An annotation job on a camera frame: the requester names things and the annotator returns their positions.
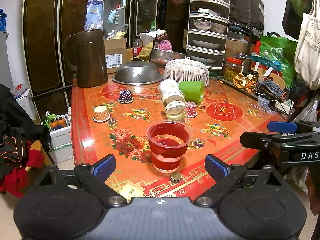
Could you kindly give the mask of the white box of bottles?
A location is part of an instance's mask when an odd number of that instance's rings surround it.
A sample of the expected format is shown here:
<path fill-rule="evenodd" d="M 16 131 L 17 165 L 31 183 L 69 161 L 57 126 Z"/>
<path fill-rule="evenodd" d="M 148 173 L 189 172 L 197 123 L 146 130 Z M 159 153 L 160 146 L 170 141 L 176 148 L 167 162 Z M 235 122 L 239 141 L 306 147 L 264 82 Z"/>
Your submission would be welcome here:
<path fill-rule="evenodd" d="M 49 155 L 53 163 L 58 164 L 73 159 L 71 140 L 71 108 L 67 114 L 51 114 L 46 111 L 41 125 L 46 125 L 50 131 Z"/>

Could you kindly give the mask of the blue water bottle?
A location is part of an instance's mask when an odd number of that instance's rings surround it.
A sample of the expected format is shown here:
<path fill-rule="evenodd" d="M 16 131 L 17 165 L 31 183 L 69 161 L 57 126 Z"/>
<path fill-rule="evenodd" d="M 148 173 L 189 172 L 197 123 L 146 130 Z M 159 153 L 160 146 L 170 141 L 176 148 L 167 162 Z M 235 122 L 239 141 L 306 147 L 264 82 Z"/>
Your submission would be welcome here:
<path fill-rule="evenodd" d="M 0 31 L 6 32 L 7 15 L 3 12 L 3 8 L 0 9 Z"/>

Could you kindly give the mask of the white canvas tote bag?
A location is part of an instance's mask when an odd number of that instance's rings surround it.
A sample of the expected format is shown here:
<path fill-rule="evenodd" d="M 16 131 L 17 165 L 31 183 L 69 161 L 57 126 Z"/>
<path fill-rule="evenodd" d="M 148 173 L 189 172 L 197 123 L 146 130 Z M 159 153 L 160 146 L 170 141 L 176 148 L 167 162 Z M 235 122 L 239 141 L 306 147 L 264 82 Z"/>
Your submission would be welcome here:
<path fill-rule="evenodd" d="M 303 14 L 294 58 L 295 71 L 311 90 L 319 89 L 319 0 L 313 0 L 309 14 Z"/>

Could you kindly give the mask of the tray of dried snacks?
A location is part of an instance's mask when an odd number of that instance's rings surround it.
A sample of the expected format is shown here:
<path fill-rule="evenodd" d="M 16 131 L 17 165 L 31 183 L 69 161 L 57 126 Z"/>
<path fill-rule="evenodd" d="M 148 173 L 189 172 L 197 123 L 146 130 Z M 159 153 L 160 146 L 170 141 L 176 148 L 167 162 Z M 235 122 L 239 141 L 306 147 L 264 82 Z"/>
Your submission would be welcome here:
<path fill-rule="evenodd" d="M 283 102 L 289 96 L 285 86 L 276 82 L 276 80 L 271 77 L 259 79 L 255 75 L 238 73 L 234 75 L 225 74 L 218 76 L 217 79 L 225 85 L 246 94 L 255 101 L 257 101 L 258 98 L 262 98 L 269 101 Z"/>

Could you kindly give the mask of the brown plastic pitcher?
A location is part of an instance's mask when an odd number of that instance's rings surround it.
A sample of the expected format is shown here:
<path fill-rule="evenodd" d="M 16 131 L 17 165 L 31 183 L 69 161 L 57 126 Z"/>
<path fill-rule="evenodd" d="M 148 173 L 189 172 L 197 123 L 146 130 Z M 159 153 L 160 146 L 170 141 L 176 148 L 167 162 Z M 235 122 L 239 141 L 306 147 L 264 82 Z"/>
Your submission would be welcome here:
<path fill-rule="evenodd" d="M 108 81 L 102 30 L 69 35 L 63 42 L 63 54 L 69 69 L 76 72 L 78 87 L 91 88 Z"/>

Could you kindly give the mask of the red-label plastic bottle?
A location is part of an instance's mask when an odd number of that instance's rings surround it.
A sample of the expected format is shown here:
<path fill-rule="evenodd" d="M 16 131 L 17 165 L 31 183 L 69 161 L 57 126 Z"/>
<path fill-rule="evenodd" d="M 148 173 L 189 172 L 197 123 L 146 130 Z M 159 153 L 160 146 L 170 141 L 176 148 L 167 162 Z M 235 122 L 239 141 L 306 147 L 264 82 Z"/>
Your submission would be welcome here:
<path fill-rule="evenodd" d="M 141 40 L 140 36 L 135 37 L 135 41 L 132 45 L 132 56 L 137 57 L 141 50 L 143 49 L 143 41 Z"/>

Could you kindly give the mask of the green shopping bag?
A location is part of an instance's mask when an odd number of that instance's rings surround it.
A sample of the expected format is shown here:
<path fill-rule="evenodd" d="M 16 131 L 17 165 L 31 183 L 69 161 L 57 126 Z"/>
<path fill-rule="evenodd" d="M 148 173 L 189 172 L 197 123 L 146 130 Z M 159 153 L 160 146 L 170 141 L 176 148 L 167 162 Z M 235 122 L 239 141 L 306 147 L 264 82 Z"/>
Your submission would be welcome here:
<path fill-rule="evenodd" d="M 281 72 L 286 87 L 291 87 L 291 83 L 296 77 L 293 63 L 297 42 L 281 37 L 274 32 L 268 34 L 260 37 L 260 53 L 267 59 L 281 64 L 281 69 L 278 68 L 278 71 Z"/>

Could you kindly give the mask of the cardboard box with label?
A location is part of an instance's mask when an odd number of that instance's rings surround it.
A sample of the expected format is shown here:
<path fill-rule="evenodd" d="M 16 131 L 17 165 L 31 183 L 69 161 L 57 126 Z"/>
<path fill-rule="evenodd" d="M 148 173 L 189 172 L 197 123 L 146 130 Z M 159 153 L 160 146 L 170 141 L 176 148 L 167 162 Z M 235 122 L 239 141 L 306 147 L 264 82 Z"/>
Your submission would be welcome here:
<path fill-rule="evenodd" d="M 115 73 L 126 62 L 126 39 L 104 39 L 107 73 Z"/>

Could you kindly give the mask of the black red clothes pile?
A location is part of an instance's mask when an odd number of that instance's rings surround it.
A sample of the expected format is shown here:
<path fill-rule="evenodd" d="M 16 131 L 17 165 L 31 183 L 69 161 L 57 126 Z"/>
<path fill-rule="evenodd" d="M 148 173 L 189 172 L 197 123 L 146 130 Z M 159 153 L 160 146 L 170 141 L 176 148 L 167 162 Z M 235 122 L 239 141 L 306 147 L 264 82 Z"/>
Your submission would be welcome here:
<path fill-rule="evenodd" d="M 21 198 L 21 191 L 30 184 L 26 167 L 41 168 L 44 156 L 33 150 L 39 141 L 45 151 L 50 148 L 50 133 L 46 125 L 33 122 L 16 102 L 10 89 L 1 85 L 1 193 Z"/>

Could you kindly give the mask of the blue white snack bag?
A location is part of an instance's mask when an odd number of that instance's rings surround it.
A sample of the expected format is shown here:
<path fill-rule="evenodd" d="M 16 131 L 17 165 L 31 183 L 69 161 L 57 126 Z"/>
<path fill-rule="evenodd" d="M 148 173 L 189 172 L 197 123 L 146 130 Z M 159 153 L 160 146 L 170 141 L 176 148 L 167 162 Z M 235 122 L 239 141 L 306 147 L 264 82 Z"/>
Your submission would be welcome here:
<path fill-rule="evenodd" d="M 104 0 L 87 0 L 84 30 L 103 30 Z"/>

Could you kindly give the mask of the small round coin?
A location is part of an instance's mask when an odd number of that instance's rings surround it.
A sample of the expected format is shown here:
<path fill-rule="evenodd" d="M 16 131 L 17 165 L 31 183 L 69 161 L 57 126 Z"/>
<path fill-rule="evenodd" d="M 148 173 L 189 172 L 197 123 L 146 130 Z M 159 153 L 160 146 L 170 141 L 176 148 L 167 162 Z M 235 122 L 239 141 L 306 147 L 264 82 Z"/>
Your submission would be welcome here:
<path fill-rule="evenodd" d="M 171 175 L 170 175 L 170 180 L 173 182 L 173 183 L 178 183 L 182 180 L 182 175 L 180 174 L 180 172 L 173 172 Z"/>

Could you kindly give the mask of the red plastic cup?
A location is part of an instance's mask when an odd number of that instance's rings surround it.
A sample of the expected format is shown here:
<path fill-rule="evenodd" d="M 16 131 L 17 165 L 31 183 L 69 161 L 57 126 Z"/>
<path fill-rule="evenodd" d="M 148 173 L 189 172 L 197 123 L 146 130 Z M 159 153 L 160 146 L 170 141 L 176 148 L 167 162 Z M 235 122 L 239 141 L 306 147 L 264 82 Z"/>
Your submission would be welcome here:
<path fill-rule="evenodd" d="M 148 128 L 146 135 L 154 168 L 162 173 L 178 170 L 192 139 L 188 126 L 178 121 L 158 121 Z"/>

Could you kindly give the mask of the white tiered dish rack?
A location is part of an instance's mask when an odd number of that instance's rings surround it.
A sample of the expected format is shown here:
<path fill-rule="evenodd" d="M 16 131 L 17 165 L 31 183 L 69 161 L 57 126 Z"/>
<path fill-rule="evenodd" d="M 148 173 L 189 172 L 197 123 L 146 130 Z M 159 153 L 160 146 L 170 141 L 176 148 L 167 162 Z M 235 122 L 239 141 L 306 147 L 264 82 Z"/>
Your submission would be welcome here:
<path fill-rule="evenodd" d="M 189 0 L 185 57 L 208 69 L 223 67 L 231 0 Z"/>

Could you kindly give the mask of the pink cloth bundle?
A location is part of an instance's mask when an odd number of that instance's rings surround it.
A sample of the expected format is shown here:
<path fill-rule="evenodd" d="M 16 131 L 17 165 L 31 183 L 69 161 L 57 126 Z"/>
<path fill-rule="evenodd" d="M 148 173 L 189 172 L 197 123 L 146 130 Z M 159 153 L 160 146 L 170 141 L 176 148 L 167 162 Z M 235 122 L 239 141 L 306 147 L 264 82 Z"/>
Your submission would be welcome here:
<path fill-rule="evenodd" d="M 172 51 L 171 42 L 169 40 L 162 40 L 157 44 L 156 49 L 161 51 Z"/>

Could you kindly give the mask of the stainless steel colander bowl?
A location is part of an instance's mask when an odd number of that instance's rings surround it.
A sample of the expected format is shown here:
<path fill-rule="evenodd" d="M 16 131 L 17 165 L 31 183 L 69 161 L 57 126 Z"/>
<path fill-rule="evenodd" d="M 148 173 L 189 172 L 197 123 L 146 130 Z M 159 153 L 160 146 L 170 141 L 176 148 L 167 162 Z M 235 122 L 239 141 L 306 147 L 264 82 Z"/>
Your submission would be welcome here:
<path fill-rule="evenodd" d="M 122 64 L 112 81 L 122 85 L 150 85 L 163 80 L 157 66 L 151 62 L 129 61 Z"/>

